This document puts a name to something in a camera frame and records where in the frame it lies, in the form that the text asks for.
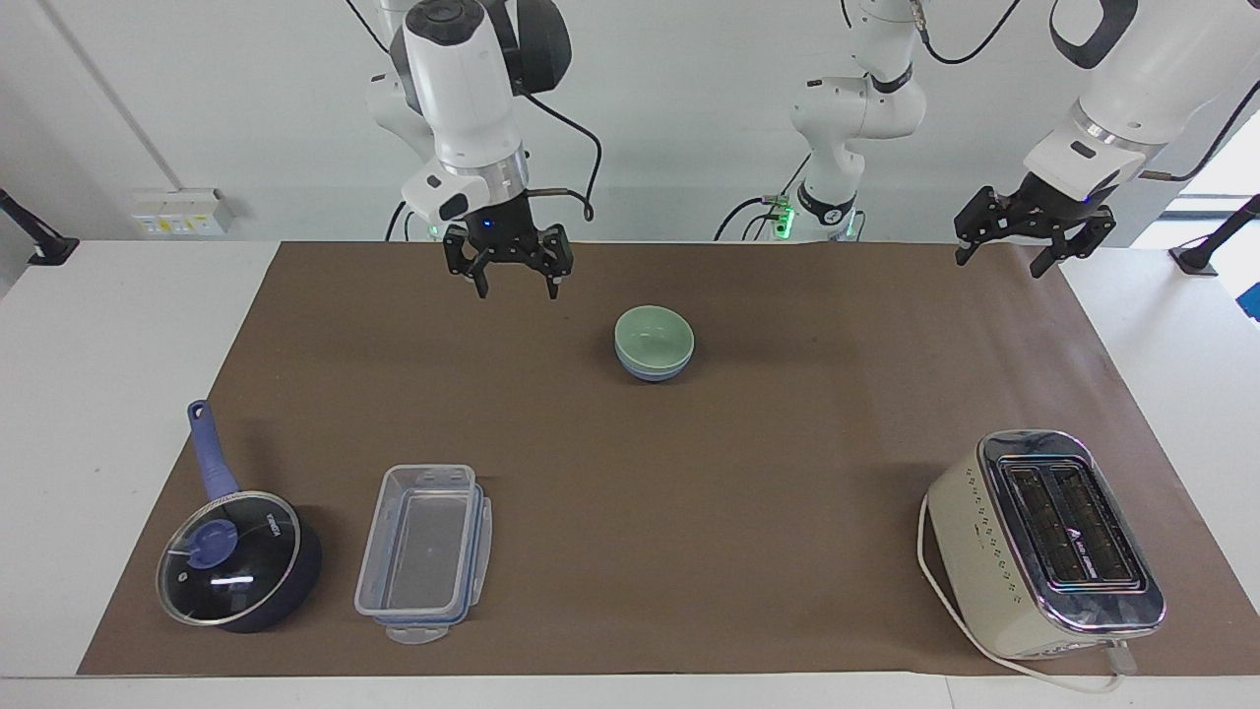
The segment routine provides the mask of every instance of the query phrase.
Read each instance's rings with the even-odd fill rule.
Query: electrical outlet
[[[140,227],[145,235],[169,235],[170,227],[163,225],[158,213],[161,212],[161,201],[136,201],[131,209],[131,219]]]
[[[214,189],[135,191],[131,218],[147,235],[226,235],[232,212]]]

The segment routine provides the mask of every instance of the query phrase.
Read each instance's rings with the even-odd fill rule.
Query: green bowl
[[[622,312],[614,339],[617,359],[639,379],[677,375],[696,349],[696,334],[687,320],[659,305],[639,305]]]

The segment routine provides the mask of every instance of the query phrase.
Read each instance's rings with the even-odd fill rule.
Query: pan handle
[[[241,486],[232,477],[232,471],[223,460],[219,448],[219,432],[214,428],[214,414],[204,399],[188,406],[188,423],[193,428],[193,452],[197,453],[197,466],[202,470],[202,485],[205,496],[212,501],[241,492]]]

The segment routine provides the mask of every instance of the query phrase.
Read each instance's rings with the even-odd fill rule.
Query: brown paper sheet
[[[920,499],[984,434],[1080,436],[1169,601],[1145,674],[1260,674],[1260,621],[1058,272],[985,247],[576,247],[559,300],[489,300],[433,244],[286,243],[210,400],[246,487],[319,530],[319,586],[255,636],[180,626],[154,572],[204,501],[185,448],[86,675],[910,670],[990,675],[915,562]],[[677,380],[612,353],[625,309],[697,334]],[[181,417],[183,412],[171,412]],[[467,463],[494,500],[481,604],[404,647],[352,597],[382,475]],[[1100,652],[1042,662],[1101,674]]]

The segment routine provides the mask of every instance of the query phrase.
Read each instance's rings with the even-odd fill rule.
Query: toaster
[[[1164,597],[1094,458],[1053,431],[987,436],[927,511],[963,621],[1008,660],[1155,632]]]

